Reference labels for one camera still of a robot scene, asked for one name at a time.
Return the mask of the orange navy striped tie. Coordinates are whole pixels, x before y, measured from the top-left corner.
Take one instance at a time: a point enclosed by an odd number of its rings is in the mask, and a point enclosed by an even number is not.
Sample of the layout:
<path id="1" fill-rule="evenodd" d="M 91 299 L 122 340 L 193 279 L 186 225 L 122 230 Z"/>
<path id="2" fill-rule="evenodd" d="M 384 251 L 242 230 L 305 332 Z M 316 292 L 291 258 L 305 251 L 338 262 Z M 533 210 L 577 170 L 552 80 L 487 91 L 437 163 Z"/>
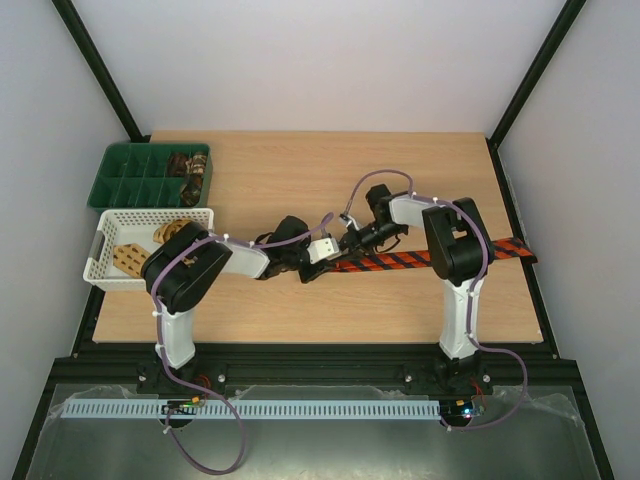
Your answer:
<path id="1" fill-rule="evenodd" d="M 510 237 L 493 241 L 496 260 L 524 258 L 528 263 L 537 261 L 533 251 L 519 238 Z M 427 250 L 376 253 L 353 260 L 336 262 L 332 273 L 356 273 L 387 270 L 430 268 L 431 257 Z"/>

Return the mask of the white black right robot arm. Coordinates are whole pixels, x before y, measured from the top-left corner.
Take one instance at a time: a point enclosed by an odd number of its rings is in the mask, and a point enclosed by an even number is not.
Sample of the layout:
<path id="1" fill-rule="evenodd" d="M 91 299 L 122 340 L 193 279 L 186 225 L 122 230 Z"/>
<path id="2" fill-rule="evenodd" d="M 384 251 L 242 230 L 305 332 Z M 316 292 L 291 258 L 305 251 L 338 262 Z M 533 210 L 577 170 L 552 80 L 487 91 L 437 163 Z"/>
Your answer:
<path id="1" fill-rule="evenodd" d="M 349 254 L 369 253 L 410 227 L 424 231 L 431 268 L 444 288 L 444 325 L 439 347 L 448 358 L 436 367 L 445 390 L 460 390 L 471 379 L 465 360 L 480 349 L 476 334 L 479 297 L 495 249 L 476 203 L 469 197 L 447 201 L 415 192 L 392 194 L 384 184 L 366 196 L 374 220 L 359 225 L 351 203 L 340 214 L 347 233 L 340 241 Z"/>

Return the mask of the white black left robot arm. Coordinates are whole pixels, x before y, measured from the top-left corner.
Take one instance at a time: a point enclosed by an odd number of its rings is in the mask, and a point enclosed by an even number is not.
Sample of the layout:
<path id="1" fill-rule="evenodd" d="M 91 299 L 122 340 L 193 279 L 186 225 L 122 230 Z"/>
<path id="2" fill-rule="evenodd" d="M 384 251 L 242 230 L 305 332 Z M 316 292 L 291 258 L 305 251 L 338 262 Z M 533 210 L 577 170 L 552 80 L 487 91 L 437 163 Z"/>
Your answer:
<path id="1" fill-rule="evenodd" d="M 245 242 L 216 235 L 189 221 L 159 247 L 141 268 L 154 304 L 155 350 L 165 366 L 180 369 L 195 357 L 195 307 L 222 274 L 266 280 L 283 272 L 313 273 L 340 255 L 339 242 L 326 232 L 327 215 L 310 228 L 288 216 L 276 229 Z"/>

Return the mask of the rolled beige patterned tie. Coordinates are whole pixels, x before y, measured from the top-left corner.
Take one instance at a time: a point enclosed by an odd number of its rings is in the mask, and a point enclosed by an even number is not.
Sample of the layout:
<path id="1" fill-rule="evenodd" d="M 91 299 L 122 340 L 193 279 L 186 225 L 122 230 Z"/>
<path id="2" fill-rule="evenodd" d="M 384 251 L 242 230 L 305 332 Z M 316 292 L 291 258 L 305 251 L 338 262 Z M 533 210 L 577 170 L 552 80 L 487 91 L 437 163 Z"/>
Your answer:
<path id="1" fill-rule="evenodd" d="M 208 156 L 204 152 L 195 152 L 186 162 L 186 173 L 202 177 L 206 171 Z"/>

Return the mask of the tan ringed tie in basket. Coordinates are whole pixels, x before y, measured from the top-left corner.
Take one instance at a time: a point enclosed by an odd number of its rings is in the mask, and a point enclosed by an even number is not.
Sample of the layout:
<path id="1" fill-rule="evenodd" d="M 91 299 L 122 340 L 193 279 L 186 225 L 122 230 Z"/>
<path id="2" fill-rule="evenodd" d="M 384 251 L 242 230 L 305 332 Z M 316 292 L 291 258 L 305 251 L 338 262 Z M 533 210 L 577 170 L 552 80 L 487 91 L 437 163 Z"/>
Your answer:
<path id="1" fill-rule="evenodd" d="M 162 224 L 154 231 L 153 241 L 164 244 L 189 223 L 191 223 L 190 219 L 182 218 Z"/>

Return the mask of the rolled brown patterned tie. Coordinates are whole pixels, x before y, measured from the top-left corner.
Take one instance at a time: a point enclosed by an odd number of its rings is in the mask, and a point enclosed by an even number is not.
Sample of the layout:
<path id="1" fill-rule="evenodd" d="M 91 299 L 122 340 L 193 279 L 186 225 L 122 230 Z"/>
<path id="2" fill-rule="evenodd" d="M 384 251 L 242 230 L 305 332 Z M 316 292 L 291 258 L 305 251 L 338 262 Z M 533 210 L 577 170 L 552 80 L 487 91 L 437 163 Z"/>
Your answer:
<path id="1" fill-rule="evenodd" d="M 166 166 L 167 177 L 184 177 L 187 174 L 187 163 L 190 157 L 183 152 L 173 152 Z"/>

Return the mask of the tan patterned tie in basket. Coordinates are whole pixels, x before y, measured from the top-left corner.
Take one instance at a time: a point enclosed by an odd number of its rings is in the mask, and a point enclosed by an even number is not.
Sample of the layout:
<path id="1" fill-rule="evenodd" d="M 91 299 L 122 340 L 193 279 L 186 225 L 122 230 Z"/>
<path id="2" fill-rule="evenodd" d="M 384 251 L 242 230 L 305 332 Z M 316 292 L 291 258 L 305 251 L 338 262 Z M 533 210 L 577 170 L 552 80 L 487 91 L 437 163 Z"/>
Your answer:
<path id="1" fill-rule="evenodd" d="M 149 256 L 150 253 L 136 243 L 113 247 L 113 265 L 131 278 L 142 278 L 142 267 Z"/>

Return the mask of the white perforated plastic basket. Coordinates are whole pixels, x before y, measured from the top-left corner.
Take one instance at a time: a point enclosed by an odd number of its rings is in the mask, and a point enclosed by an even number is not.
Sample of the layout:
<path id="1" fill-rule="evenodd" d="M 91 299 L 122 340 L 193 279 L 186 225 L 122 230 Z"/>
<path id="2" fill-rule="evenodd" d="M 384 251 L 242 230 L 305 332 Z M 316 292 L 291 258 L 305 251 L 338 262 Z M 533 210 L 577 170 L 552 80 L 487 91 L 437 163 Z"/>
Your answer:
<path id="1" fill-rule="evenodd" d="M 174 220 L 188 219 L 213 230 L 214 212 L 209 208 L 110 209 L 100 217 L 83 279 L 105 292 L 144 291 L 143 279 L 136 279 L 114 263 L 116 246 L 133 244 L 153 253 L 160 244 L 153 240 L 154 232 Z"/>

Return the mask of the green divided storage tray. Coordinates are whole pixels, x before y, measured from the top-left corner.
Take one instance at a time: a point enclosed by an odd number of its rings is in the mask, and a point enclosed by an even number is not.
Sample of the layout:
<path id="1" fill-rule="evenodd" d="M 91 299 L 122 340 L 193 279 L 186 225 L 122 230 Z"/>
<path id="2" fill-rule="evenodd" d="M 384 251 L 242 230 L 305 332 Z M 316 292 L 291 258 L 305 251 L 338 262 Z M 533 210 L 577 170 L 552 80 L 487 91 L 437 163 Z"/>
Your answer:
<path id="1" fill-rule="evenodd" d="M 180 203 L 184 177 L 167 177 L 166 166 L 173 152 L 191 157 L 208 156 L 201 199 L 195 207 Z M 87 206 L 97 212 L 131 208 L 196 208 L 207 204 L 213 162 L 206 143 L 114 143 L 99 164 Z"/>

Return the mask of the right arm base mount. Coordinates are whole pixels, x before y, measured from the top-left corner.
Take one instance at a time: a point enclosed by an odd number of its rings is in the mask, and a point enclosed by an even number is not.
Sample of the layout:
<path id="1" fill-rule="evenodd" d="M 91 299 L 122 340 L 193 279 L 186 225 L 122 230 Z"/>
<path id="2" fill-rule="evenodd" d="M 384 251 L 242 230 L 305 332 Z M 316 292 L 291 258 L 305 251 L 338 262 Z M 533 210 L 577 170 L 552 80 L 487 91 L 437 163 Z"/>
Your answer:
<path id="1" fill-rule="evenodd" d="M 492 377 L 479 357 L 450 360 L 426 357 L 402 366 L 400 379 L 409 394 L 471 396 L 491 391 Z"/>

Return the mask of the black aluminium frame rail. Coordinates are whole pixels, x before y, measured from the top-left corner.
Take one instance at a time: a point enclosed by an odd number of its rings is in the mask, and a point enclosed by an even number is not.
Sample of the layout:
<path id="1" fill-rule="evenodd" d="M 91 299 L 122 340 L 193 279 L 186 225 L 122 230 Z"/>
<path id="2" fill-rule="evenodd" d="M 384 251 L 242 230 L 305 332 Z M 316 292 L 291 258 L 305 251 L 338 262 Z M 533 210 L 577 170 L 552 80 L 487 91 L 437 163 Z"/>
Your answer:
<path id="1" fill-rule="evenodd" d="M 544 345 L 513 344 L 517 359 L 502 352 L 479 357 L 497 386 L 569 387 L 584 392 L 578 366 Z M 58 385 L 132 385 L 161 397 L 181 395 L 188 383 L 230 396 L 249 386 L 372 386 L 405 391 L 402 366 L 426 357 L 444 357 L 433 345 L 226 345 L 199 344 L 186 366 L 166 374 L 147 344 L 97 345 L 55 360 L 45 388 Z"/>

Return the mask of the right black frame post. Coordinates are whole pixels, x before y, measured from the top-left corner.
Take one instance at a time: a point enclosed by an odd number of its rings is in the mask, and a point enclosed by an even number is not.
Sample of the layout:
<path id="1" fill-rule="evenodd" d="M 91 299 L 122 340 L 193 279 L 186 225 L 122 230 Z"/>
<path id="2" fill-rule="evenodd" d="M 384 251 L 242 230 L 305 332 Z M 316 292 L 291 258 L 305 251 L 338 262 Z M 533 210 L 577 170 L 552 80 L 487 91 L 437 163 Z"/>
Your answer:
<path id="1" fill-rule="evenodd" d="M 497 126 L 488 138 L 488 145 L 492 150 L 497 150 L 507 137 L 586 3 L 586 0 L 567 0 L 564 2 L 505 111 L 500 117 Z"/>

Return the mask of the black frame post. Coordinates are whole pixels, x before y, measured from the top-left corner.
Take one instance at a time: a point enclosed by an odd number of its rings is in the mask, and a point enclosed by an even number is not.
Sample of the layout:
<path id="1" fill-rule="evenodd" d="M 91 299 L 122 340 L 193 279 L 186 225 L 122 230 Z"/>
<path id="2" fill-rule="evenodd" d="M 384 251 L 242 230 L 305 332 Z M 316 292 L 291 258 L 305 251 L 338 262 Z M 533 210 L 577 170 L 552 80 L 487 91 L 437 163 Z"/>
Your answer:
<path id="1" fill-rule="evenodd" d="M 497 126 L 488 138 L 488 145 L 492 150 L 497 150 L 507 137 L 586 3 L 586 0 L 567 0 L 564 2 L 505 111 L 500 117 Z"/>
<path id="2" fill-rule="evenodd" d="M 71 0 L 52 0 L 52 4 L 129 140 L 147 143 L 150 136 L 144 135 L 139 128 L 74 3 Z"/>

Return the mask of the left black frame post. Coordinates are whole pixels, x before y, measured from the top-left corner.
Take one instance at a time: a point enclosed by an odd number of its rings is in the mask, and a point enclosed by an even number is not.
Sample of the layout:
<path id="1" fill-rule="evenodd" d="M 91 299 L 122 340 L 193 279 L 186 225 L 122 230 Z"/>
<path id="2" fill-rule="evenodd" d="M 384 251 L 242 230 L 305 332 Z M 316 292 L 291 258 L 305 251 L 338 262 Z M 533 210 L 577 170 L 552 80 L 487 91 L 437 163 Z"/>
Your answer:
<path id="1" fill-rule="evenodd" d="M 147 143 L 150 136 L 144 135 L 139 128 L 74 3 L 71 0 L 52 0 L 52 4 L 129 140 Z"/>

